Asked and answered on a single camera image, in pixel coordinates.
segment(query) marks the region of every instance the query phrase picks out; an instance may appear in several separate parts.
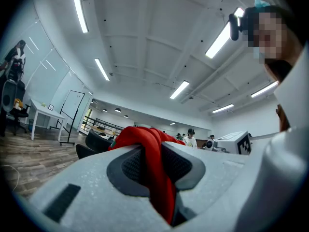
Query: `person in white shirt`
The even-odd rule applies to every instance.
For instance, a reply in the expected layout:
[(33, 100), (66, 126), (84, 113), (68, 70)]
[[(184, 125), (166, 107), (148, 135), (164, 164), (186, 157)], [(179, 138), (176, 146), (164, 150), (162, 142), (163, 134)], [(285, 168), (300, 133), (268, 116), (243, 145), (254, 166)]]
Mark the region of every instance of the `person in white shirt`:
[(197, 141), (193, 137), (194, 134), (195, 134), (194, 130), (190, 128), (188, 130), (188, 136), (183, 138), (183, 142), (185, 143), (185, 145), (189, 147), (197, 148)]

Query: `trash bin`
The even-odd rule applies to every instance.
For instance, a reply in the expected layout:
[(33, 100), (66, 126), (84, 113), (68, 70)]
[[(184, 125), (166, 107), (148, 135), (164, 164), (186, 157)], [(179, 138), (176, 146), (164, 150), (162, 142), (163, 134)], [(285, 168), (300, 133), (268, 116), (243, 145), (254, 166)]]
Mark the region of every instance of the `trash bin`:
[(29, 131), (32, 131), (32, 127), (33, 127), (33, 119), (29, 119), (29, 124), (28, 124)]

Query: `cable on floor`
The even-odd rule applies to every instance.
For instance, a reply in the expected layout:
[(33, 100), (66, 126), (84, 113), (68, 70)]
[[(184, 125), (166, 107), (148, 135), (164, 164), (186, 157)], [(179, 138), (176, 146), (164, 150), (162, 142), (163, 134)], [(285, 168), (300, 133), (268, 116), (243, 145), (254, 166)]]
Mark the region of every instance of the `cable on floor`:
[(16, 172), (18, 173), (18, 178), (17, 178), (16, 186), (15, 186), (14, 189), (12, 190), (12, 191), (14, 191), (15, 188), (18, 186), (18, 182), (19, 182), (19, 176), (20, 176), (19, 171), (18, 171), (15, 167), (12, 167), (11, 165), (1, 165), (0, 167), (11, 167), (11, 168), (15, 169)]

